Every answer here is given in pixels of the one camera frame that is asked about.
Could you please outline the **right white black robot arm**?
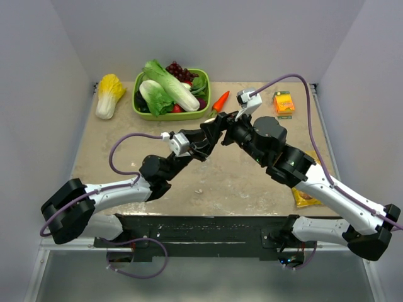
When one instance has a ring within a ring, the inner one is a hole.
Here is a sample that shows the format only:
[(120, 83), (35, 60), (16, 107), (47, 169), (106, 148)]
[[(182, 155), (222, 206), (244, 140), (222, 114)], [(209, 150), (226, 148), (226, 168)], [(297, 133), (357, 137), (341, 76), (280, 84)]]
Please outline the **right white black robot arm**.
[(214, 147), (236, 143), (276, 182), (308, 194), (332, 209), (338, 219), (290, 215), (274, 237), (287, 247), (300, 242), (327, 242), (343, 245), (355, 255), (377, 261), (389, 246), (393, 224), (400, 209), (392, 204), (374, 203), (327, 176), (323, 166), (299, 148), (286, 143), (287, 130), (274, 117), (237, 119), (222, 113), (200, 125)]

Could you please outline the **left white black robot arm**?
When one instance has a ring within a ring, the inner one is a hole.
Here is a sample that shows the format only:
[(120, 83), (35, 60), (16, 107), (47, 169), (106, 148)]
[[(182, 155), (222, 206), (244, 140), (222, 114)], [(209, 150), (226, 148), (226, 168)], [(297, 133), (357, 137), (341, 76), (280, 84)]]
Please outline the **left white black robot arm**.
[[(112, 147), (108, 163), (113, 172), (128, 178), (104, 184), (85, 184), (78, 178), (67, 181), (41, 207), (45, 224), (40, 236), (52, 237), (59, 245), (84, 236), (101, 237), (117, 247), (125, 246), (130, 241), (129, 229), (116, 215), (104, 216), (101, 211), (161, 198), (170, 190), (170, 182), (192, 160), (207, 159), (221, 136), (221, 131), (199, 128), (160, 135), (134, 132), (121, 137)], [(115, 151), (134, 137), (161, 140), (168, 144), (171, 153), (168, 157), (148, 155), (138, 171), (121, 171), (113, 162)]]

